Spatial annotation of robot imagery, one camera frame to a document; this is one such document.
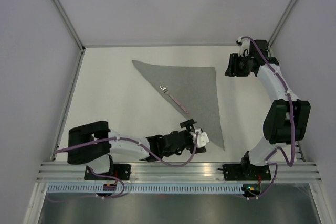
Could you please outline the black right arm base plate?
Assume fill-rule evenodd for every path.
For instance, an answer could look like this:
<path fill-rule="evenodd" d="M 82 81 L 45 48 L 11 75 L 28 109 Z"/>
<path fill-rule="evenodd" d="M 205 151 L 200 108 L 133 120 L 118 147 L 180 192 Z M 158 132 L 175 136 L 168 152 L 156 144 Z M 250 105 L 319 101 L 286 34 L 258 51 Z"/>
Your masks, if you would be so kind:
<path fill-rule="evenodd" d="M 271 181 L 269 166 L 248 165 L 243 168 L 241 164 L 225 164 L 222 166 L 225 181 Z"/>

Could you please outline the grey cloth napkin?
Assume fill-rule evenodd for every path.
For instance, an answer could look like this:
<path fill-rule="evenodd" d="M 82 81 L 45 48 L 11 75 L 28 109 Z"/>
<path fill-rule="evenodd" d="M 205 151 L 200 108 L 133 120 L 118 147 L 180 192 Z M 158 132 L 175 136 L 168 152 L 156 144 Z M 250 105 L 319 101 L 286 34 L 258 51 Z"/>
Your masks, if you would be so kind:
<path fill-rule="evenodd" d="M 183 117 L 194 119 L 210 142 L 225 149 L 217 97 L 214 67 L 160 66 L 132 61 L 142 77 Z M 189 111 L 184 111 L 159 87 L 163 84 Z"/>

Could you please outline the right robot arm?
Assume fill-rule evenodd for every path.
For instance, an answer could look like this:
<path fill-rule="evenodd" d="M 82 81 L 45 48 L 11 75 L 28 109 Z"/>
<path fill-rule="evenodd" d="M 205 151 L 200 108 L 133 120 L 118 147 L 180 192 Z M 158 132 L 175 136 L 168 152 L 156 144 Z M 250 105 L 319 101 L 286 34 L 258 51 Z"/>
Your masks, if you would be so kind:
<path fill-rule="evenodd" d="M 245 153 L 239 164 L 223 165 L 223 175 L 226 181 L 270 181 L 270 160 L 278 151 L 289 167 L 294 165 L 295 144 L 305 136 L 311 105 L 289 88 L 277 58 L 269 54 L 266 40 L 243 36 L 236 44 L 239 52 L 230 54 L 225 76 L 254 74 L 272 104 L 263 123 L 263 138 Z"/>

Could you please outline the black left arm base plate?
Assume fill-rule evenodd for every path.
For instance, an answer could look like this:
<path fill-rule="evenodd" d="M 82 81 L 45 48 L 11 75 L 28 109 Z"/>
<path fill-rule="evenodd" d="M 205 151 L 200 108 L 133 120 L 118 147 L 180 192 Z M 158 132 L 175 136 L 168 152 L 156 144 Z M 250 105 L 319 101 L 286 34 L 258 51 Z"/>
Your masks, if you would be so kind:
<path fill-rule="evenodd" d="M 131 175 L 131 165 L 128 164 L 113 164 L 112 168 L 105 173 L 97 173 L 96 175 L 91 171 L 89 166 L 86 166 L 84 180 L 108 180 L 113 181 L 113 178 L 107 178 L 107 176 L 113 176 L 120 180 L 128 181 Z"/>

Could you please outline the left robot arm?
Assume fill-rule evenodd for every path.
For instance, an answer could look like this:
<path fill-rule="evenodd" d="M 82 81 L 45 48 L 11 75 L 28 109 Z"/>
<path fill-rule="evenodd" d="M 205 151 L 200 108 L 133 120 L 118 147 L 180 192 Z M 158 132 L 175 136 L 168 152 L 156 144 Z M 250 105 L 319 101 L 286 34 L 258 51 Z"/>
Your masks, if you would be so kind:
<path fill-rule="evenodd" d="M 181 131 L 166 135 L 133 139 L 111 129 L 107 121 L 97 121 L 74 127 L 68 132 L 68 146 L 76 147 L 67 153 L 70 165 L 88 165 L 104 180 L 114 176 L 112 154 L 127 155 L 140 161 L 156 162 L 188 150 L 193 156 L 205 153 L 209 138 L 193 119 L 180 124 Z"/>

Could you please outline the pink handled metal fork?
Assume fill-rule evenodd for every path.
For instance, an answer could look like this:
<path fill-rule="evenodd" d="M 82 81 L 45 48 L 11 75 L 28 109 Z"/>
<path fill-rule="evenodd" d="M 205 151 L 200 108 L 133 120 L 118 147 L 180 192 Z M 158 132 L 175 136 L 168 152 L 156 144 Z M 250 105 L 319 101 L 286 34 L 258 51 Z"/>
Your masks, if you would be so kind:
<path fill-rule="evenodd" d="M 163 84 L 159 85 L 160 89 L 167 95 L 169 96 L 183 111 L 185 114 L 189 115 L 189 111 L 181 104 L 181 102 L 174 97 L 172 94 L 170 94 L 169 90 L 167 89 L 167 87 Z"/>

